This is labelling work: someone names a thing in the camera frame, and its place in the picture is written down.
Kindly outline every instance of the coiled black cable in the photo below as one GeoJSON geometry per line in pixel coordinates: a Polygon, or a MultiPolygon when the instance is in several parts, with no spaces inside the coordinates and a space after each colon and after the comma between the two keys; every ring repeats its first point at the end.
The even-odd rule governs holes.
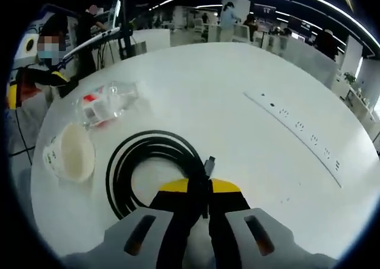
{"type": "Polygon", "coordinates": [[[204,165],[197,151],[185,139],[168,131],[143,131],[124,140],[112,153],[106,173],[106,191],[110,206],[118,217],[122,219],[136,209],[136,205],[146,207],[134,194],[131,179],[134,169],[144,160],[152,157],[161,157],[176,163],[186,178],[203,178],[206,175],[204,165]],[[115,171],[111,173],[113,161],[119,151],[138,137],[151,135],[134,142],[121,155],[115,171]]]}

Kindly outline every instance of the paper cup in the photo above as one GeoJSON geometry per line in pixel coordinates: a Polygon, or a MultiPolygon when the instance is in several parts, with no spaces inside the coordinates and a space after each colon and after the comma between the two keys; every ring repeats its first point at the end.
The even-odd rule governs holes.
{"type": "Polygon", "coordinates": [[[53,137],[42,156],[51,174],[67,180],[83,182],[94,170],[94,147],[87,131],[77,124],[67,125],[59,136],[53,137]]]}

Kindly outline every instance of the power strip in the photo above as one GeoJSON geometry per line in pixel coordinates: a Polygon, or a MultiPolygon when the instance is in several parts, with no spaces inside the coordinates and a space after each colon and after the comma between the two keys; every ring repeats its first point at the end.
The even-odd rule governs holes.
{"type": "Polygon", "coordinates": [[[300,118],[292,117],[292,110],[285,106],[277,105],[273,98],[269,98],[265,93],[244,95],[270,113],[276,120],[283,124],[290,132],[292,132],[310,151],[319,159],[319,161],[330,172],[336,183],[342,188],[341,163],[334,157],[330,151],[328,144],[323,141],[323,137],[318,135],[306,121],[300,118]]]}

